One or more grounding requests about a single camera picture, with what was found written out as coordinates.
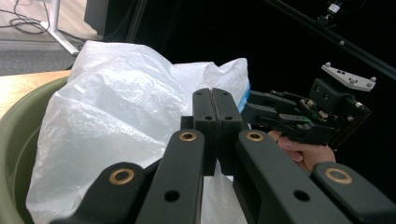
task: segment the plastic bag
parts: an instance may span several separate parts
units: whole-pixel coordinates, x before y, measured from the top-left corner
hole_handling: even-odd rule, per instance
[[[192,114],[192,94],[201,88],[223,89],[242,104],[247,60],[171,64],[147,46],[87,42],[41,125],[26,199],[33,221],[72,215],[114,163],[145,168],[158,160],[180,117]]]

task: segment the white stand leg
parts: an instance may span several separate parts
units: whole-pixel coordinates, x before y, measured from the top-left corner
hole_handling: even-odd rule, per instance
[[[44,29],[48,28],[48,32],[56,39],[64,48],[66,48],[72,55],[78,55],[79,51],[58,31],[59,6],[61,0],[51,1],[51,11],[49,12],[49,23],[46,21],[40,22]]]

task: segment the green bucket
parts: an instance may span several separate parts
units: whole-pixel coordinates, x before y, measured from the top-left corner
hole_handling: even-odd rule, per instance
[[[21,98],[0,120],[0,223],[34,223],[25,201],[37,139],[50,97],[67,77],[51,81]]]

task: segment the table surface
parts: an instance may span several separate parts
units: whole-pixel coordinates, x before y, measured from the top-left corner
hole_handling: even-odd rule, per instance
[[[0,118],[32,90],[61,77],[70,70],[0,77]]]

